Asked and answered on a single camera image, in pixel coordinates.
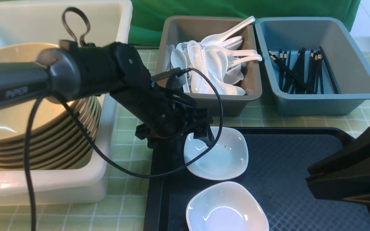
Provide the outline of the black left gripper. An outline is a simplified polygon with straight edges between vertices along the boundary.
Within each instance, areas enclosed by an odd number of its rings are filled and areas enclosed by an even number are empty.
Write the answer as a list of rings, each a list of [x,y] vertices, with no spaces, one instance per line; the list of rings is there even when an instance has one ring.
[[[213,122],[210,110],[186,106],[175,97],[176,93],[151,83],[145,90],[121,84],[109,95],[142,122],[135,135],[140,140],[147,139],[148,148],[190,133],[210,147],[215,140],[210,127]]]

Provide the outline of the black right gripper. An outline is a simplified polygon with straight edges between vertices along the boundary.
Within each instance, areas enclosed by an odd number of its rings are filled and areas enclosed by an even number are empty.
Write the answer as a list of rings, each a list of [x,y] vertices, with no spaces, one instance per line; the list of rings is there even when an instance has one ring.
[[[370,127],[307,171],[307,186],[314,198],[364,205],[370,215]]]

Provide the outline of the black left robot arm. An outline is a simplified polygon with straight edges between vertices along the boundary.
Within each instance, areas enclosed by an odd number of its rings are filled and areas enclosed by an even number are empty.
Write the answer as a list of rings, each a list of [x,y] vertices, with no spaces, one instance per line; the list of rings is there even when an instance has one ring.
[[[136,137],[155,148],[160,140],[194,134],[210,146],[215,138],[212,114],[185,94],[159,86],[134,46],[113,42],[79,47],[61,40],[34,62],[0,63],[0,109],[48,93],[50,101],[74,101],[109,94],[142,121]]]

